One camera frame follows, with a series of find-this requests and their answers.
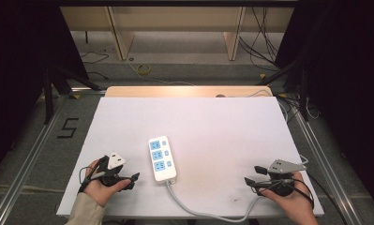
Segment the black curtain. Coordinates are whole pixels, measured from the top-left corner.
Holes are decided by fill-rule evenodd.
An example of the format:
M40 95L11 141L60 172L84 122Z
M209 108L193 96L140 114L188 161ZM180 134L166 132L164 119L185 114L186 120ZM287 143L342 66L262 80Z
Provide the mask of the black curtain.
M303 58L307 92L374 200L374 0L297 0L276 63Z
M0 164L42 93L45 77L67 92L88 75L57 5L0 0Z

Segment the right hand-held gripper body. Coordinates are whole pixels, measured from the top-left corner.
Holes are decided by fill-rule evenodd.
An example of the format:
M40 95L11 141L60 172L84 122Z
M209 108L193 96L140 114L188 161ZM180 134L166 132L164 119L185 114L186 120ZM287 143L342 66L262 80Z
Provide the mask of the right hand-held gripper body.
M276 159L267 169L266 173L270 181L265 184L266 188L277 195L285 197L293 192L294 181L292 173L305 171L307 167L303 164L296 164L282 159Z

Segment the beige wooden desk frame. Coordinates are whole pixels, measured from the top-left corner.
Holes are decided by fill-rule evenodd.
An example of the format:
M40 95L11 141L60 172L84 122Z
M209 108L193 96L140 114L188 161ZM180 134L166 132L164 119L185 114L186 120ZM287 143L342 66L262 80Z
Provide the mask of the beige wooden desk frame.
M125 60L136 32L220 32L228 58L236 59L242 32L287 30L291 7L62 7L71 31L110 31L118 58Z

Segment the aluminium floor rail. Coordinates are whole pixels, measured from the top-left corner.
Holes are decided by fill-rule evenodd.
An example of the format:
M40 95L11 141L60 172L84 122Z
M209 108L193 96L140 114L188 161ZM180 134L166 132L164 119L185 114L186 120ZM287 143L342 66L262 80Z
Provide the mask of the aluminium floor rail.
M318 137L309 122L305 121L300 111L291 106L289 121L295 119L298 130L303 134L303 140L307 146L297 146L300 158L308 167L308 177L320 188L333 204L341 216L345 225L363 225L351 198L337 175L337 170L331 164L330 159L325 155Z
M102 92L78 90L53 96L45 120L37 100L0 164L0 225L64 225L56 215Z

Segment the wooden table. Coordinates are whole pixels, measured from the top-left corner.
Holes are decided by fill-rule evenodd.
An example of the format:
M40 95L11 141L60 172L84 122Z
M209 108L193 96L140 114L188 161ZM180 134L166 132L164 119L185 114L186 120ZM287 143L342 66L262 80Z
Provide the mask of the wooden table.
M226 98L271 97L268 86L110 86L106 98Z

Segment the person's left hand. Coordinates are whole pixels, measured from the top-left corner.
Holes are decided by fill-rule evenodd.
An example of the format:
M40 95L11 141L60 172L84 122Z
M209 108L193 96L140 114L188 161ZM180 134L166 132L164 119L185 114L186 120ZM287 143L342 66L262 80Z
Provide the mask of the person's left hand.
M99 206L104 207L111 197L130 184L130 180L122 180L111 187L103 186L98 180L91 181L83 192Z

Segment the person's right hand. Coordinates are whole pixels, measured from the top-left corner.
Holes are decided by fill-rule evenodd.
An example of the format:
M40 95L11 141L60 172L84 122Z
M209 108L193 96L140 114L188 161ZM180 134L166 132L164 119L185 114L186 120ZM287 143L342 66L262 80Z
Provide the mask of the person's right hand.
M306 198L309 196L309 190L304 185L304 179L302 174L294 172L292 177L295 179L294 186L303 192L300 194L298 191L294 191L292 194L286 197L278 196L275 192L270 189L261 188L260 193L275 202L285 213L285 215L292 220L292 217L297 215L313 215L313 208L310 201Z

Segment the white power strip blue sockets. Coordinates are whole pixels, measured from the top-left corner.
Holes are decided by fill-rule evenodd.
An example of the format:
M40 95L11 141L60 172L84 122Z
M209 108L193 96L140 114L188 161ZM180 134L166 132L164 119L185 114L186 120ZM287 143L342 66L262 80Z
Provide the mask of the white power strip blue sockets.
M148 147L155 180L159 183L174 184L177 171L168 137L160 136L150 139Z

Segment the black metal stand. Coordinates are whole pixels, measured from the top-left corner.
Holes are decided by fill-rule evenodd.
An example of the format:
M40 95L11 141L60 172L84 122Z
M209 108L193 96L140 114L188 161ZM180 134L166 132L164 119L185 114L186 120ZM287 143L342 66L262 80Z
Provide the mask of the black metal stand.
M288 66L284 67L280 71L277 71L269 78L258 82L258 85L267 85L280 79L284 75L286 75L287 78L283 84L283 88L286 91L295 90L299 93L300 114L302 114L304 120L307 121L307 72L304 69L304 63L301 60L294 60Z
M64 67L49 67L43 73L43 84L44 84L44 97L46 107L46 117L44 124L47 125L54 114L53 98L52 98L52 86L58 91L60 95L68 95L71 92L67 79L81 83L84 86L95 90L101 91L102 88L93 82L88 80L88 76L81 76L77 73L64 68Z

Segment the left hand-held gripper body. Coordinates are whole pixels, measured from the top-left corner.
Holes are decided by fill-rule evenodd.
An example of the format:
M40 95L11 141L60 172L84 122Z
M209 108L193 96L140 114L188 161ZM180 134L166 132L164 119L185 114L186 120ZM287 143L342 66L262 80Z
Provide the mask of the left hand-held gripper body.
M122 180L120 171L126 161L117 153L111 152L98 162L97 176L100 183L105 187L111 187Z

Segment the white board table cover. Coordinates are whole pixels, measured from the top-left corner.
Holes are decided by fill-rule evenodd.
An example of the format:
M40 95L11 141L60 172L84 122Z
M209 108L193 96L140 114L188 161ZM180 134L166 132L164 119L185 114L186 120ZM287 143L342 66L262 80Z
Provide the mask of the white board table cover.
M171 186L154 178L148 142L160 136L177 171ZM245 177L262 180L254 167L276 159L301 160L274 97L104 97L75 168L111 151L126 161L122 175L140 177L108 202L110 218L277 218L282 210Z

